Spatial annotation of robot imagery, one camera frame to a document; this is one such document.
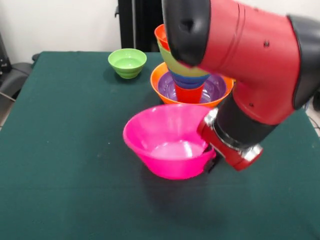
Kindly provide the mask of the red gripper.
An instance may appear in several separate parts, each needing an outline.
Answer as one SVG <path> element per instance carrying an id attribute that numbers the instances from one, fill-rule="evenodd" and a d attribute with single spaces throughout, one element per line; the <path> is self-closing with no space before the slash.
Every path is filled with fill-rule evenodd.
<path id="1" fill-rule="evenodd" d="M 219 153 L 225 161 L 235 170 L 241 171 L 253 164 L 263 153 L 263 147 L 255 144 L 247 148 L 238 148 L 223 140 L 219 134 L 217 115 L 219 109 L 211 109 L 197 127 L 197 133 L 212 148 Z M 203 153 L 210 150 L 207 146 Z M 210 159 L 204 166 L 204 171 L 209 173 L 215 166 L 215 161 Z"/>

